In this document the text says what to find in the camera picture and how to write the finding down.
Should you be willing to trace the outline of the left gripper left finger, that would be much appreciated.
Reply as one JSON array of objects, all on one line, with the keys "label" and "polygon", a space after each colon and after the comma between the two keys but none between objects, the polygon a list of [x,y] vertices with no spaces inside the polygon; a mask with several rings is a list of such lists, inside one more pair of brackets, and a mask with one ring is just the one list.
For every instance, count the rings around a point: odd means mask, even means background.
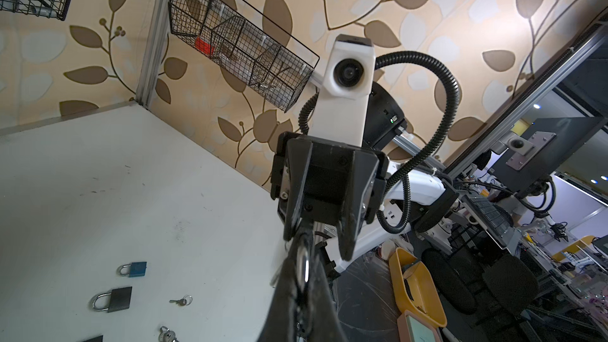
[{"label": "left gripper left finger", "polygon": [[275,292],[258,341],[298,340],[296,325],[297,287],[295,281],[297,237],[294,237],[288,256],[281,265]]}]

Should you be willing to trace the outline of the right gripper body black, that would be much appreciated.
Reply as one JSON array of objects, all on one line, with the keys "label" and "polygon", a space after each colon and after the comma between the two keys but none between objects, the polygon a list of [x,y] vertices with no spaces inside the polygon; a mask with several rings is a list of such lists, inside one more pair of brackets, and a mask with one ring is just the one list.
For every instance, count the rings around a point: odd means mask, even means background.
[{"label": "right gripper body black", "polygon": [[362,220],[361,225],[363,223],[372,223],[375,218],[375,212],[380,207],[381,197],[386,189],[389,158],[378,150],[354,147],[341,142],[286,131],[278,138],[271,174],[271,197],[279,201],[278,214],[283,224],[285,218],[282,210],[282,178],[286,144],[290,139],[297,137],[309,139],[313,144],[299,223],[302,219],[311,219],[315,222],[337,226],[340,217],[340,206],[345,197],[346,180],[348,171],[350,171],[349,166],[353,150],[369,150],[378,158],[378,169],[367,207],[367,214]]}]

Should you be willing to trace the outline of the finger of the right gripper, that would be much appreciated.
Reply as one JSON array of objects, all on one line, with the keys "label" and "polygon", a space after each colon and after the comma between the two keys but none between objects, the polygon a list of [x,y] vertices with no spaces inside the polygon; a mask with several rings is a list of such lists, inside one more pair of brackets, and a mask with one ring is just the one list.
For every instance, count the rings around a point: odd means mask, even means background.
[{"label": "finger of the right gripper", "polygon": [[378,158],[369,150],[353,150],[349,168],[337,224],[340,256],[345,261],[351,261],[353,257],[361,222],[367,214]]},{"label": "finger of the right gripper", "polygon": [[298,228],[312,151],[313,144],[309,139],[297,137],[287,141],[282,178],[285,241],[291,240]]}]

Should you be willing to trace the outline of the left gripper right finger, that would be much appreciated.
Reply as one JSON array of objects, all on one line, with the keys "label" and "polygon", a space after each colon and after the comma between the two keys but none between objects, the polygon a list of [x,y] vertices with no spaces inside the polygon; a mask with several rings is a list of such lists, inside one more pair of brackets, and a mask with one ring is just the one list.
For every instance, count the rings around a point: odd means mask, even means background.
[{"label": "left gripper right finger", "polygon": [[306,341],[346,341],[323,265],[313,248],[306,274]]}]

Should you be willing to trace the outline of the small blue padlock key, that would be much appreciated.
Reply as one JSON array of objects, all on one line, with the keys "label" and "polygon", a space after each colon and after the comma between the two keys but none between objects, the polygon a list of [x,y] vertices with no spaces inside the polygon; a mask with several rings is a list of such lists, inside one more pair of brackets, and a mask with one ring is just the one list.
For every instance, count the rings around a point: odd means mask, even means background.
[{"label": "small blue padlock key", "polygon": [[193,297],[191,295],[186,295],[181,299],[171,299],[169,302],[172,304],[176,304],[179,307],[186,307],[193,302]]}]

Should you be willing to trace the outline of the black padlock key bunch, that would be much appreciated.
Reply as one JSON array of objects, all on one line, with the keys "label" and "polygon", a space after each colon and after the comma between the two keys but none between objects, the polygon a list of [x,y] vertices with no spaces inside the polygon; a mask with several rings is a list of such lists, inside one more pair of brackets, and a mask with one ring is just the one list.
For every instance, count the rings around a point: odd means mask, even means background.
[{"label": "black padlock key bunch", "polygon": [[177,334],[174,330],[172,330],[166,326],[162,326],[160,328],[160,334],[158,337],[158,341],[159,342],[178,342]]}]

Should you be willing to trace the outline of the blue padlock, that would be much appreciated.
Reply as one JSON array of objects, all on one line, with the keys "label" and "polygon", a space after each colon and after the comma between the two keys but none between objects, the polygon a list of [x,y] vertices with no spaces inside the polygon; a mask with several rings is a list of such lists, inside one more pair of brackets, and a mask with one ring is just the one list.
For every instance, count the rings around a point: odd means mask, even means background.
[{"label": "blue padlock", "polygon": [[119,276],[136,278],[136,277],[144,277],[147,272],[147,262],[139,261],[139,262],[131,262],[129,264],[123,264],[118,267],[117,274]]}]

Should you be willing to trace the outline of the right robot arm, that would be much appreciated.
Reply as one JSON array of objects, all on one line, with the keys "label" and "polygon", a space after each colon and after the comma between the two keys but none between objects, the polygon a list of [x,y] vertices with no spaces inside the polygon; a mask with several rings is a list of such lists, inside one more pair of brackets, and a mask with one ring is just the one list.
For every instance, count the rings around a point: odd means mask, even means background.
[{"label": "right robot arm", "polygon": [[396,225],[380,211],[385,200],[405,184],[404,204],[409,206],[413,180],[409,174],[446,139],[458,107],[455,77],[437,59],[420,52],[391,52],[377,58],[376,68],[408,63],[431,71],[446,91],[446,109],[440,125],[425,147],[396,172],[388,175],[389,160],[379,151],[336,140],[319,139],[304,132],[284,132],[277,141],[272,166],[271,197],[278,200],[283,238],[296,243],[301,234],[313,236],[316,223],[335,226],[335,242],[345,269],[361,254],[402,234],[409,224],[404,210]]}]

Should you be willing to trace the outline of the pink device outside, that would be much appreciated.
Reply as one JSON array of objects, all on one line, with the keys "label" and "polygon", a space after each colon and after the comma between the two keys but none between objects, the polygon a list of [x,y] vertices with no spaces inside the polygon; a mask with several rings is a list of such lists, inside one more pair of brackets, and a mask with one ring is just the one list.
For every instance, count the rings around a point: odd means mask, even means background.
[{"label": "pink device outside", "polygon": [[436,328],[421,321],[408,310],[397,319],[397,331],[400,342],[441,342],[443,340]]}]

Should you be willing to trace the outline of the yellow bin outside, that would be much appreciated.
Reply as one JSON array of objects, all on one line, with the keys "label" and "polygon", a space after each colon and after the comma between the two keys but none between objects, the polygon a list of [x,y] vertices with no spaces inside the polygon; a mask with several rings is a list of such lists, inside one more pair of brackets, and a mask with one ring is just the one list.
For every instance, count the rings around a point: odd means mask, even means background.
[{"label": "yellow bin outside", "polygon": [[410,252],[397,247],[389,257],[389,272],[397,308],[434,328],[447,327],[447,317],[427,267]]}]

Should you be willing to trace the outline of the red cap in basket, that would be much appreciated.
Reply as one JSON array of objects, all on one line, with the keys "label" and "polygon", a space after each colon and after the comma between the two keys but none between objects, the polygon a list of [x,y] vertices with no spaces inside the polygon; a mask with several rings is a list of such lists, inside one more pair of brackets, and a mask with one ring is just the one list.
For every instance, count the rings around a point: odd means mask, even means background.
[{"label": "red cap in basket", "polygon": [[197,37],[194,41],[194,49],[206,57],[211,58],[214,54],[215,47],[204,39]]}]

